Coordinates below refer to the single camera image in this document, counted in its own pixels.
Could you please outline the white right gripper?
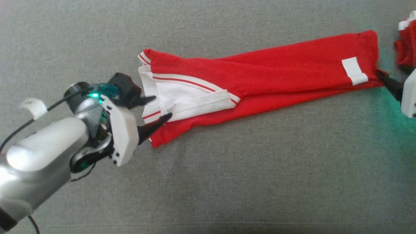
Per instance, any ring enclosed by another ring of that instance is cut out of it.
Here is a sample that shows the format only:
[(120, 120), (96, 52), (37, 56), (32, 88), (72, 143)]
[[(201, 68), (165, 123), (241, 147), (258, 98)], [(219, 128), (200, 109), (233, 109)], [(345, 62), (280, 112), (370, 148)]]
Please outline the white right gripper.
[(394, 99), (401, 102), (401, 112), (407, 117), (416, 117), (416, 68), (404, 83), (396, 81), (384, 71), (376, 71), (376, 76)]

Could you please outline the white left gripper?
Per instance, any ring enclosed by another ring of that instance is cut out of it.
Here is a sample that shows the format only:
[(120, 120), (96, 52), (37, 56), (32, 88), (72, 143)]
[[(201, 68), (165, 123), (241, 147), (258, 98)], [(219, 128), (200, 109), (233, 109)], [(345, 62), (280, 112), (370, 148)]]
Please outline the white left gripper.
[(117, 166), (125, 165), (131, 159), (137, 145), (143, 144), (173, 116), (173, 113), (168, 113), (149, 124), (137, 126), (136, 119), (129, 109), (145, 106), (155, 100), (156, 96), (134, 96), (129, 100), (129, 109), (115, 105), (105, 95), (101, 95), (100, 98), (101, 106), (108, 112), (110, 119), (114, 148), (112, 156)]

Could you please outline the red shorts with white band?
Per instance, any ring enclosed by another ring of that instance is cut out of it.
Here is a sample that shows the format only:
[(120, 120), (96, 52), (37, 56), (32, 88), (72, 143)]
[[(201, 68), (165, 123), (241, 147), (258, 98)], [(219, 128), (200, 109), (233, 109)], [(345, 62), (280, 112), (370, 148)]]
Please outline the red shorts with white band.
[(409, 17), (398, 23), (400, 38), (394, 42), (397, 64), (416, 68), (416, 10)]

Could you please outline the red number 23 jersey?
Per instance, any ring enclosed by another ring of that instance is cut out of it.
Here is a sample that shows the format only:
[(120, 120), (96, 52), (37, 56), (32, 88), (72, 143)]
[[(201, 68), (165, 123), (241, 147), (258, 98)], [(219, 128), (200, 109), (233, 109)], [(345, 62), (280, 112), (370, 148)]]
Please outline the red number 23 jersey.
[(302, 102), (383, 86), (374, 31), (347, 33), (224, 58), (183, 58), (144, 49), (138, 59), (146, 124), (171, 113), (153, 148), (198, 126), (221, 124)]

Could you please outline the grey sofa seat cushion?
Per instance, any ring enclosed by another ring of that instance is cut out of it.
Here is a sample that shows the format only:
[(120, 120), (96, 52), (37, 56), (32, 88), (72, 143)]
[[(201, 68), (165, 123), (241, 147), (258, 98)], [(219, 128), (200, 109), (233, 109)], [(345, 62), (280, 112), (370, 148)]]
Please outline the grey sofa seat cushion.
[[(416, 0), (0, 0), (0, 143), (71, 84), (134, 79), (138, 53), (227, 57), (374, 30), (396, 65)], [(416, 120), (385, 88), (194, 128), (100, 161), (33, 214), (41, 234), (416, 234)]]

